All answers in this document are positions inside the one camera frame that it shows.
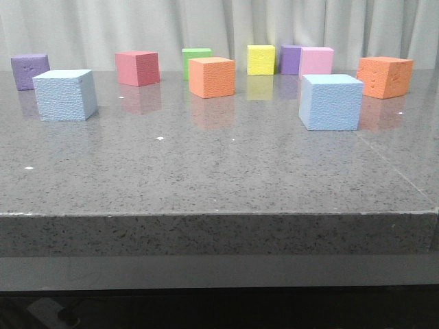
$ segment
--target table top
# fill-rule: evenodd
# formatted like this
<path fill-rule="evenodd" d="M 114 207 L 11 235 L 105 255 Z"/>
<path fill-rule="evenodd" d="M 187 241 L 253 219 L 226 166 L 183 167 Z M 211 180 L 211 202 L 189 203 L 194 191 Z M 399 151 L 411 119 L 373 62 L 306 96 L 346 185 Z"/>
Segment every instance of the table top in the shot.
<path fill-rule="evenodd" d="M 415 71 L 406 96 L 364 97 L 356 132 L 307 131 L 291 75 L 237 73 L 234 96 L 201 99 L 182 73 L 138 88 L 94 72 L 99 112 L 75 122 L 39 121 L 34 91 L 0 76 L 3 216 L 439 206 L 435 71 Z"/>

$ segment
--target yellow foam cube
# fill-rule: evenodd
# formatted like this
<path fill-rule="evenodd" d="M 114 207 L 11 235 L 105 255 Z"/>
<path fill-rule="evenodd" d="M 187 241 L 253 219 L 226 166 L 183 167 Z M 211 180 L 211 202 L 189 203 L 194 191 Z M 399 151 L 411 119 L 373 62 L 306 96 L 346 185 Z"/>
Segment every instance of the yellow foam cube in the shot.
<path fill-rule="evenodd" d="M 276 47 L 272 45 L 247 46 L 247 74 L 273 75 Z"/>

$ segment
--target pink foam cube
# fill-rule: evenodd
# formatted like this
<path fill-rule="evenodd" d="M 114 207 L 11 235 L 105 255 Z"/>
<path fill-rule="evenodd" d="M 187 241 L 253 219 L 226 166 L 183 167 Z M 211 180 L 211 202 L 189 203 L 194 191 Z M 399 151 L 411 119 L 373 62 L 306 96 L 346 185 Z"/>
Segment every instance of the pink foam cube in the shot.
<path fill-rule="evenodd" d="M 300 56 L 299 78 L 304 74 L 331 74 L 334 49 L 304 47 Z"/>
<path fill-rule="evenodd" d="M 131 86 L 146 86 L 160 81 L 158 54 L 154 51 L 116 53 L 117 81 Z"/>

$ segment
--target purple foam cube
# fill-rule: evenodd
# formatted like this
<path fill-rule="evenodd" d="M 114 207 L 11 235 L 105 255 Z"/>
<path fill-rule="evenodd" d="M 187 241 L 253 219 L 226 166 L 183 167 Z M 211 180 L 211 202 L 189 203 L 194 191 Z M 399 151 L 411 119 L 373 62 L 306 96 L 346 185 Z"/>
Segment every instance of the purple foam cube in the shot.
<path fill-rule="evenodd" d="M 50 71 L 46 53 L 26 53 L 11 58 L 12 72 L 18 90 L 34 89 L 33 77 Z"/>
<path fill-rule="evenodd" d="M 285 45 L 281 47 L 279 71 L 281 74 L 299 74 L 300 53 L 304 46 Z"/>

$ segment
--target granite countertop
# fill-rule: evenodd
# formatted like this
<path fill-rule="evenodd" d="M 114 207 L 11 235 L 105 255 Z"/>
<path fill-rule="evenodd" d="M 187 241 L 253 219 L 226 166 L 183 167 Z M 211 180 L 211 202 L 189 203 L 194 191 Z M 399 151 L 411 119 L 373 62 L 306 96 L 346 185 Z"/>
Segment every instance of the granite countertop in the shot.
<path fill-rule="evenodd" d="M 42 122 L 0 74 L 0 257 L 438 250 L 437 71 L 364 97 L 356 132 L 308 132 L 296 76 L 214 99 L 94 76 L 97 114 Z"/>

